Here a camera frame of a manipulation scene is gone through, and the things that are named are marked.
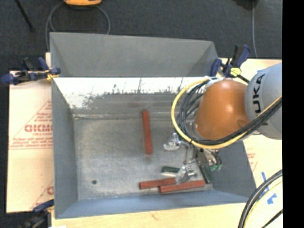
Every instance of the black cable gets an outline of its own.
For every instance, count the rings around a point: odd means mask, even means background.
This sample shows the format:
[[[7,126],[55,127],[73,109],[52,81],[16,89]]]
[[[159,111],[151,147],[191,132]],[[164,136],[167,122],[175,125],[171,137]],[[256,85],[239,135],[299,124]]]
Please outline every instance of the black cable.
[[[46,46],[47,46],[47,50],[49,51],[50,48],[49,48],[49,38],[48,38],[48,27],[50,26],[50,29],[52,31],[56,31],[56,29],[54,28],[53,26],[53,22],[52,22],[52,17],[53,17],[53,14],[54,12],[59,9],[61,6],[63,6],[65,3],[63,1],[59,2],[58,4],[56,4],[54,6],[54,8],[51,10],[48,18],[47,18],[47,22],[46,22],[46,26],[45,26],[45,39],[46,39]],[[106,34],[108,35],[110,33],[110,30],[111,30],[111,21],[110,21],[110,18],[108,16],[108,14],[100,7],[100,6],[95,6],[97,9],[99,9],[103,15],[105,16],[106,20],[107,20],[107,24],[108,24],[108,29],[107,29],[107,32]]]
[[[197,86],[195,86],[194,88],[192,88],[187,95],[185,96],[185,98],[183,99],[181,106],[180,106],[180,112],[177,116],[178,118],[178,123],[179,123],[179,127],[180,129],[183,131],[184,134],[188,135],[192,140],[200,143],[200,144],[205,144],[205,145],[216,145],[219,143],[224,143],[229,141],[230,139],[235,138],[236,136],[240,135],[240,134],[244,134],[243,138],[248,136],[249,134],[251,134],[253,131],[255,131],[256,129],[258,129],[264,122],[266,122],[282,105],[282,98],[279,99],[273,106],[271,106],[267,111],[265,111],[262,115],[259,115],[256,119],[254,119],[253,121],[249,122],[247,125],[245,125],[244,127],[240,128],[239,130],[235,131],[234,133],[225,136],[221,139],[218,140],[197,140],[197,138],[195,136],[192,136],[191,133],[188,131],[188,128],[186,126],[186,121],[187,121],[187,112],[186,109],[189,109],[189,106],[187,104],[189,104],[190,99],[192,98],[192,96],[196,93],[196,91],[200,90],[207,82],[199,84]]]
[[[263,225],[261,228],[266,228],[268,225],[270,225],[273,221],[275,221],[280,215],[283,214],[283,209],[281,209],[275,216],[273,216],[265,225]]]
[[[46,45],[47,45],[47,51],[49,51],[49,40],[48,40],[48,25],[51,21],[51,18],[53,16],[53,13],[60,8],[62,5],[64,4],[63,1],[59,2],[58,4],[56,4],[53,9],[51,10],[48,18],[47,18],[47,22],[46,22],[46,26],[45,26],[45,38],[46,38]]]
[[[241,215],[241,218],[240,218],[240,221],[239,221],[239,224],[238,224],[238,227],[237,228],[243,228],[244,227],[244,224],[245,224],[245,221],[248,217],[248,214],[252,208],[252,206],[254,205],[254,203],[258,200],[258,198],[260,197],[260,195],[264,192],[264,190],[271,184],[273,183],[275,180],[277,180],[278,178],[282,177],[283,176],[283,170],[279,170],[277,173],[275,173],[274,175],[272,175],[270,178],[268,178],[266,181],[264,181],[253,193],[252,195],[249,197],[244,209],[243,209],[243,212],[242,212],[242,215]]]

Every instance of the gray bin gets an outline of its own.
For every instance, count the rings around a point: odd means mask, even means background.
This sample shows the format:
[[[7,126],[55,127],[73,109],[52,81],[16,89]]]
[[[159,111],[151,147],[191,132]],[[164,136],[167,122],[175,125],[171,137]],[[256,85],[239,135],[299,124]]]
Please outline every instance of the gray bin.
[[[183,55],[177,60],[176,53]],[[216,58],[212,42],[52,33],[51,55],[52,66],[62,69],[52,83],[57,219],[246,202],[256,188],[242,142],[221,150],[223,167],[203,188],[162,195],[138,188],[166,178],[162,166],[182,165],[183,148],[162,147],[174,131],[171,103],[208,74]],[[151,155],[144,153],[144,109]]]

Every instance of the blue clamp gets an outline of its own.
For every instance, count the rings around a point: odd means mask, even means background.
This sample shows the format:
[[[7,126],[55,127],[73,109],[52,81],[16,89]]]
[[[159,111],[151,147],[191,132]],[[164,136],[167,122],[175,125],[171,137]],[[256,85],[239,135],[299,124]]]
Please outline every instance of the blue clamp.
[[[235,78],[241,74],[241,65],[247,60],[251,51],[246,45],[235,46],[234,54],[232,60],[229,59],[226,64],[222,63],[222,60],[216,58],[211,65],[210,76],[216,76],[217,72],[222,71],[224,77]]]
[[[41,72],[29,72],[29,68],[33,68],[31,62],[28,58],[25,58],[21,67],[22,70],[13,74],[5,74],[1,77],[2,83],[6,85],[17,85],[29,81],[36,81],[40,79],[48,79],[58,76],[61,73],[61,69],[59,67],[54,67],[49,69],[47,63],[42,57],[38,58]]]

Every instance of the black cable on floor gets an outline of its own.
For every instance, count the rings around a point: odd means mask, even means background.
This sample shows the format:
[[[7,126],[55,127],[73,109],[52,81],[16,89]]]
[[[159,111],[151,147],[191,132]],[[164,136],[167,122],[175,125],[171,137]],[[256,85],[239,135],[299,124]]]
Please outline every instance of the black cable on floor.
[[[55,5],[55,7],[51,10],[48,18],[47,18],[47,22],[46,22],[46,26],[45,26],[45,39],[46,39],[46,46],[47,46],[47,51],[50,50],[49,48],[49,29],[48,27],[50,27],[51,31],[55,32],[56,29],[54,28],[53,26],[53,22],[52,22],[52,17],[53,17],[53,14],[54,12],[59,9],[61,6],[63,6],[65,3],[63,1],[59,2],[57,5]],[[107,32],[106,34],[108,35],[110,33],[110,30],[111,30],[111,20],[108,16],[108,14],[101,8],[101,6],[95,6],[99,11],[102,12],[102,14],[105,16],[106,20],[107,20],[107,24],[108,24],[108,29],[107,29]]]

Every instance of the cable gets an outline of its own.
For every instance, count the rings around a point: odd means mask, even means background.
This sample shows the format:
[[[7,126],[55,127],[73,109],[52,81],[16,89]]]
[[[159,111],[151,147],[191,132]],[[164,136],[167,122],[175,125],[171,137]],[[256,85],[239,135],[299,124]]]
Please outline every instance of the cable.
[[[266,109],[262,111],[254,120],[249,122],[244,127],[240,128],[239,130],[235,131],[234,133],[225,136],[218,140],[197,140],[195,136],[192,136],[191,133],[187,129],[187,109],[190,109],[191,106],[188,106],[190,99],[193,97],[193,95],[196,93],[197,90],[200,90],[206,83],[208,83],[212,78],[211,77],[204,77],[199,81],[193,82],[192,84],[186,86],[183,88],[175,97],[172,108],[171,108],[171,120],[172,124],[177,131],[177,133],[182,137],[184,140],[188,141],[190,144],[193,144],[200,148],[207,148],[207,149],[218,149],[226,147],[237,140],[248,136],[253,131],[258,129],[261,124],[266,122],[282,105],[282,96],[278,97],[272,104],[270,104]],[[181,96],[187,91],[191,89],[188,94],[183,99],[179,113],[177,115],[177,118],[175,118],[175,108],[177,105],[177,102],[181,98]]]
[[[54,8],[51,10],[48,18],[47,18],[47,22],[46,22],[46,26],[45,26],[45,39],[46,39],[46,46],[47,46],[48,51],[50,50],[50,48],[49,48],[49,38],[48,38],[48,27],[50,26],[52,31],[56,31],[56,29],[53,26],[52,17],[53,17],[54,12],[57,9],[59,9],[61,6],[63,6],[64,4],[65,3],[63,1],[61,1],[57,5],[55,5]],[[106,34],[108,35],[110,33],[110,30],[111,30],[110,18],[108,16],[108,14],[100,6],[95,6],[95,7],[98,8],[103,13],[103,15],[105,16],[105,18],[107,20],[108,29],[107,29]]]
[[[273,221],[275,221],[280,215],[283,214],[283,209],[281,209],[275,216],[273,216],[265,225],[263,225],[261,228],[266,228],[268,225],[270,225]]]
[[[252,195],[249,197],[244,209],[243,209],[243,212],[242,212],[242,215],[241,215],[241,218],[240,218],[240,221],[239,221],[239,224],[238,224],[238,228],[243,228],[244,227],[244,224],[245,224],[245,221],[247,219],[247,216],[252,208],[252,206],[254,205],[254,203],[257,201],[257,199],[260,197],[260,195],[264,192],[264,190],[271,184],[273,183],[275,180],[277,180],[278,178],[282,177],[283,176],[283,170],[279,170],[277,173],[275,173],[274,175],[272,175],[270,178],[268,178],[266,181],[264,181],[253,193]]]
[[[267,200],[274,194],[277,192],[277,190],[281,187],[282,181],[277,183],[275,186],[271,187],[265,194],[263,194],[263,196],[261,198],[259,198],[258,201],[256,201],[252,208],[250,209],[250,212],[248,213],[248,216],[244,222],[244,227],[250,227],[249,224],[251,224],[252,222],[255,222],[254,217],[256,215],[256,213],[260,210],[260,208],[262,207],[262,204],[265,204],[265,202],[267,202]]]
[[[253,51],[255,53],[255,57],[257,58],[257,49],[256,49],[256,42],[255,42],[255,6],[254,0],[252,0],[252,14],[251,14],[251,38],[252,38],[252,45]]]

